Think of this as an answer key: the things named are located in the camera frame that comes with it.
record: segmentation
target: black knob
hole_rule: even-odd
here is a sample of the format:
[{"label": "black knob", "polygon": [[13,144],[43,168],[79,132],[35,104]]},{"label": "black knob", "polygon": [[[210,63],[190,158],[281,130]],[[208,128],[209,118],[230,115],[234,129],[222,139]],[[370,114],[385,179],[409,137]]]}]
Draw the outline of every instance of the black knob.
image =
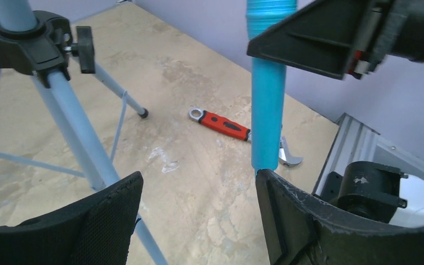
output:
[{"label": "black knob", "polygon": [[77,43],[71,45],[72,56],[79,58],[81,73],[95,73],[95,48],[92,28],[77,26]]}]

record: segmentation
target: blue cylinder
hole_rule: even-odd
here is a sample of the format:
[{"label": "blue cylinder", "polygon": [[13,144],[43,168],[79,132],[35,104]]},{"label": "blue cylinder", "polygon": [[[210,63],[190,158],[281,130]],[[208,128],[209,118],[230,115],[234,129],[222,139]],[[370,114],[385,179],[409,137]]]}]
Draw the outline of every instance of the blue cylinder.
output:
[{"label": "blue cylinder", "polygon": [[[247,30],[252,39],[296,11],[296,0],[248,0]],[[286,66],[252,60],[251,163],[255,171],[278,166]]]}]

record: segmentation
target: tripod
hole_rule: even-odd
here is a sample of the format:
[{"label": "tripod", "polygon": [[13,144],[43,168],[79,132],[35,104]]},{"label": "tripod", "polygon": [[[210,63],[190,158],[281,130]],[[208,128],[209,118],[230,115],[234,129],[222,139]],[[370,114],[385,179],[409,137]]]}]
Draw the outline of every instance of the tripod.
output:
[{"label": "tripod", "polygon": [[[85,177],[97,192],[120,180],[112,161],[126,106],[132,107],[141,118],[147,118],[149,113],[95,62],[91,28],[76,29],[77,43],[73,41],[68,19],[50,12],[32,11],[27,0],[0,0],[0,74],[2,68],[13,68],[30,76],[83,172],[6,153],[0,153],[0,158]],[[68,82],[71,56],[80,64],[82,73],[94,74],[122,100],[110,156]],[[167,264],[141,216],[138,218],[135,232],[142,244],[156,264]]]}]

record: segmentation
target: wall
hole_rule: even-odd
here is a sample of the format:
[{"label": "wall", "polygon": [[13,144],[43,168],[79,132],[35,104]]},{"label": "wall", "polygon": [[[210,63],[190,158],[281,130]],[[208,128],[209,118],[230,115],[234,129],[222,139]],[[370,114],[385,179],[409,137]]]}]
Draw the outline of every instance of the wall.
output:
[{"label": "wall", "polygon": [[[300,0],[299,8],[310,2]],[[246,0],[137,0],[137,4],[250,69]],[[362,81],[352,77],[337,81],[290,68],[287,93],[331,120],[349,113],[424,160],[424,65],[388,57]]]},{"label": "wall", "polygon": [[99,13],[116,4],[116,0],[29,0],[29,2],[33,10],[53,12],[71,21]]}]

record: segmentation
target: floor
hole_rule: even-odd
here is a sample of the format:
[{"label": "floor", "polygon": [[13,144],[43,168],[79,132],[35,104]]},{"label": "floor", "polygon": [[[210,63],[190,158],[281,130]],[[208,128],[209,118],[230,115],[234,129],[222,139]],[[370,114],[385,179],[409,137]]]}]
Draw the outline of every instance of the floor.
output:
[{"label": "floor", "polygon": [[[267,264],[251,167],[251,145],[188,119],[201,107],[251,123],[251,75],[131,3],[79,22],[93,29],[97,61],[150,116],[125,117],[114,165],[141,171],[140,213],[170,264]],[[71,84],[107,150],[121,101],[70,66]],[[283,134],[295,168],[276,171],[310,192],[337,126],[290,97]],[[0,151],[79,169],[27,76],[4,70],[0,81]],[[92,193],[79,177],[0,160],[0,226],[53,211]],[[134,235],[128,264],[151,264]]]}]

